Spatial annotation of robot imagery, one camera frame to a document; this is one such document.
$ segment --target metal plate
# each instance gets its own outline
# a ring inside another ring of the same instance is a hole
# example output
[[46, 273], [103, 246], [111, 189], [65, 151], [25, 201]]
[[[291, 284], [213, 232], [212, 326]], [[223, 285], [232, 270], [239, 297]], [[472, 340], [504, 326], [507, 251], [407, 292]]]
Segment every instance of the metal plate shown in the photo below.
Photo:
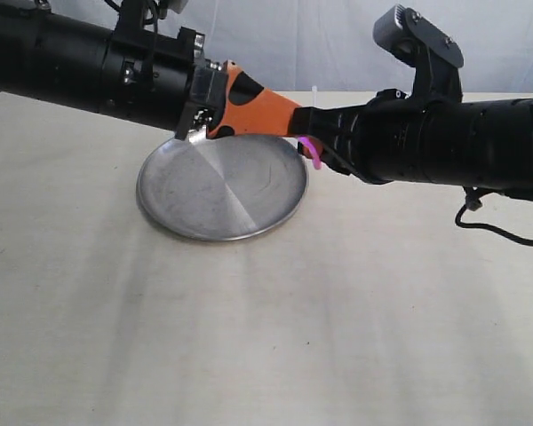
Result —
[[306, 194], [308, 171], [284, 138], [172, 139], [139, 174], [140, 207], [190, 239], [234, 241], [281, 225]]

